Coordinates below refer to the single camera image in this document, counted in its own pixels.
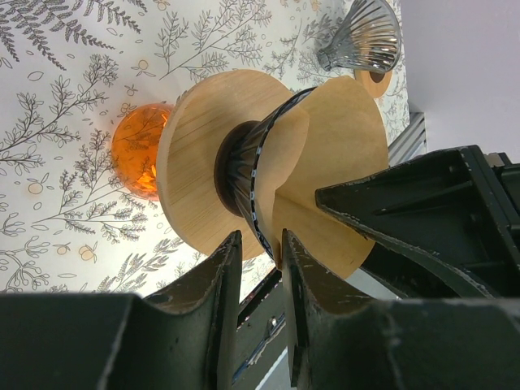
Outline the orange glass carafe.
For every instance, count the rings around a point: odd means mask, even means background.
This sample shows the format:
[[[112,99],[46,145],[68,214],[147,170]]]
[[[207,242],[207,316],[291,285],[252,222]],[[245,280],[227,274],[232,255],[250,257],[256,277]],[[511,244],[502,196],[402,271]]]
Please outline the orange glass carafe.
[[[160,102],[124,108],[110,148],[115,174],[130,193],[156,202],[158,144],[174,106]]]

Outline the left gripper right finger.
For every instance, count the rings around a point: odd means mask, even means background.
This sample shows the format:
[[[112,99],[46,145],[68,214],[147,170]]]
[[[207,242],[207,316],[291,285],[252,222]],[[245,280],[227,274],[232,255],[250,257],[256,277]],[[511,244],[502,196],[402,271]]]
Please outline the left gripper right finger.
[[[349,318],[374,301],[282,232],[282,280],[292,386],[347,384]]]

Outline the blue glass dripper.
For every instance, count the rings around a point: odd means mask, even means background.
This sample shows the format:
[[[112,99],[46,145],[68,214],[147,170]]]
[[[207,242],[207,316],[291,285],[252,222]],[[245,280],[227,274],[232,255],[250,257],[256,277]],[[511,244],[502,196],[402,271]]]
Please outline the blue glass dripper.
[[[214,167],[214,183],[221,202],[233,214],[243,217],[262,249],[275,260],[280,255],[278,241],[267,237],[261,226],[258,199],[258,164],[276,122],[314,91],[304,89],[274,109],[265,119],[237,125],[224,138]]]

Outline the wooden ring dripper stand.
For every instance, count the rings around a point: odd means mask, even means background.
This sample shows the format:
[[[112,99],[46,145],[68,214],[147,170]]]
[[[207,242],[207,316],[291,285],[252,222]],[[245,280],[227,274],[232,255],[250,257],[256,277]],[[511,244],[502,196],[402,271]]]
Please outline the wooden ring dripper stand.
[[[266,253],[245,219],[221,202],[215,160],[233,128],[265,119],[293,95],[275,77],[242,69],[198,82],[175,105],[158,146],[158,195],[173,230],[197,251],[209,255],[241,231],[245,258]]]

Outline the brown paper coffee filter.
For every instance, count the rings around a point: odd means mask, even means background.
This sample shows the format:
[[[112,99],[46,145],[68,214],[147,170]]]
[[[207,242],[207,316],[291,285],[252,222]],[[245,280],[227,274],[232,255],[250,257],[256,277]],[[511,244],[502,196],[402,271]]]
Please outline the brown paper coffee filter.
[[[379,108],[355,79],[336,77],[298,97],[275,118],[255,179],[258,228],[276,265],[282,265],[282,232],[288,229],[333,274],[351,276],[374,242],[320,210],[315,192],[387,167]]]

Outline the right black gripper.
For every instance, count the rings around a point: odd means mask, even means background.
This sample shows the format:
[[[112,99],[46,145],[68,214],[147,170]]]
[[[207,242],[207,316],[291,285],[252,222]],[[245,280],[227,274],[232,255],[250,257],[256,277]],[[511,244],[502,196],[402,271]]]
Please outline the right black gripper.
[[[374,241],[362,269],[399,297],[519,295],[519,166],[504,153],[433,151],[315,201]]]

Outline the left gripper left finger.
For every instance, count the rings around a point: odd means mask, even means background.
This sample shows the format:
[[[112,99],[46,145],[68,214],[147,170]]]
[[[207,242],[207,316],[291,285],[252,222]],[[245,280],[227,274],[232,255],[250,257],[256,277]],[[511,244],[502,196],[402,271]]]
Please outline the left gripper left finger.
[[[242,235],[230,233],[192,270],[145,298],[162,317],[150,342],[149,389],[229,389],[242,271]]]

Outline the grey glass dripper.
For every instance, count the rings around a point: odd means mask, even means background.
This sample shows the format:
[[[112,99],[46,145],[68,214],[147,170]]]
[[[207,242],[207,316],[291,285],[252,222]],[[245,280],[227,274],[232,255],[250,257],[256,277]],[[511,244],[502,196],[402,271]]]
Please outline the grey glass dripper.
[[[401,27],[388,2],[355,1],[317,60],[327,72],[341,67],[384,74],[397,65],[401,45]]]

